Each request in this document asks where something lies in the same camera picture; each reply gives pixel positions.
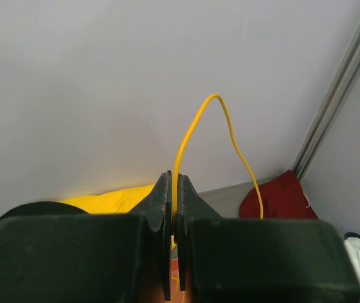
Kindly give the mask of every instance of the black object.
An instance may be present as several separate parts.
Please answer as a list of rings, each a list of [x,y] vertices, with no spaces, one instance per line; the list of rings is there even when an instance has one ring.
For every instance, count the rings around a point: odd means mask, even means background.
[[[344,239],[346,240],[346,239],[348,239],[350,237],[360,239],[360,235],[357,232],[346,232],[345,235],[344,235]]]
[[[126,215],[0,222],[0,302],[170,299],[171,174]],[[179,176],[180,284],[187,302],[360,302],[337,232],[318,220],[223,219]]]
[[[198,219],[188,241],[195,300],[360,302],[344,245],[325,222]]]
[[[1,216],[0,221],[18,216],[74,215],[78,213],[87,212],[75,206],[60,202],[40,201],[17,206]]]

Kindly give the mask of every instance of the red fabric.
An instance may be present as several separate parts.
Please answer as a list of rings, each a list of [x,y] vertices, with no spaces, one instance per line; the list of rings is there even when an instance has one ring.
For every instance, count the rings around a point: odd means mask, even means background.
[[[298,178],[288,170],[278,178],[259,185],[264,218],[307,218],[317,219],[315,212],[308,206]],[[240,218],[259,218],[260,206],[257,191],[252,189],[239,209]]]

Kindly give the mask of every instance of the yellow cable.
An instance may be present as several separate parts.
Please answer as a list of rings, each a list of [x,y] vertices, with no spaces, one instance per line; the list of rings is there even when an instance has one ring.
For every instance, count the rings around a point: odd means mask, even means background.
[[[218,93],[214,93],[213,95],[210,95],[209,97],[207,97],[205,99],[204,103],[202,103],[200,109],[198,110],[197,115],[195,116],[194,120],[192,121],[190,127],[188,128],[187,133],[184,136],[184,139],[181,142],[180,148],[178,149],[177,157],[175,159],[175,164],[174,164],[174,169],[173,169],[173,184],[172,184],[172,192],[171,192],[172,193],[172,195],[171,195],[171,198],[172,198],[171,222],[172,222],[172,225],[173,225],[173,231],[175,231],[175,224],[176,224],[176,217],[177,217],[177,208],[178,208],[178,173],[179,173],[179,170],[180,170],[182,154],[184,153],[184,149],[187,146],[188,140],[191,137],[192,133],[194,132],[194,129],[195,129],[200,117],[202,116],[202,113],[204,112],[206,106],[208,105],[208,103],[212,99],[215,99],[215,98],[217,98],[220,101],[220,104],[222,105],[222,108],[223,108],[223,111],[224,111],[224,114],[226,116],[226,120],[227,120],[228,126],[229,126],[231,142],[233,143],[233,146],[235,147],[237,155],[240,157],[241,161],[243,161],[245,167],[247,168],[248,172],[250,173],[251,179],[252,179],[252,181],[254,183],[255,190],[257,191],[258,202],[260,203],[260,218],[264,217],[264,207],[262,206],[260,189],[258,188],[258,184],[257,184],[257,181],[255,180],[253,171],[251,170],[249,164],[244,159],[244,156],[241,154],[241,151],[237,147],[235,136],[233,134],[233,127],[231,126],[231,120],[230,120],[230,116],[229,116],[229,113],[228,113],[228,109],[226,108],[226,104],[224,103],[222,97]]]
[[[171,300],[169,302],[174,302],[175,297],[178,294],[178,289],[180,288],[180,278],[178,276],[172,276],[171,279],[174,279],[176,281],[176,284],[175,284],[175,290],[174,290],[173,297],[171,298]]]

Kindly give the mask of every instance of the white wall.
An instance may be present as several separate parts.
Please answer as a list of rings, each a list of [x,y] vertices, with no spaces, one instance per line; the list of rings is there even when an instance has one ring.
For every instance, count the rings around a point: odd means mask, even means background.
[[[320,218],[360,233],[360,75],[327,133],[303,187]]]
[[[0,214],[154,182],[219,92],[258,178],[290,168],[360,1],[0,0]],[[218,104],[182,172],[250,180]]]

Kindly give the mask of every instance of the yellow pillow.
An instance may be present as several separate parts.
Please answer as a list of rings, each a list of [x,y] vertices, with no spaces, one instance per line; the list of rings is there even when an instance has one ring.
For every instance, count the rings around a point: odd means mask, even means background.
[[[82,196],[61,201],[91,214],[127,213],[152,190],[154,184],[121,189],[110,193]]]

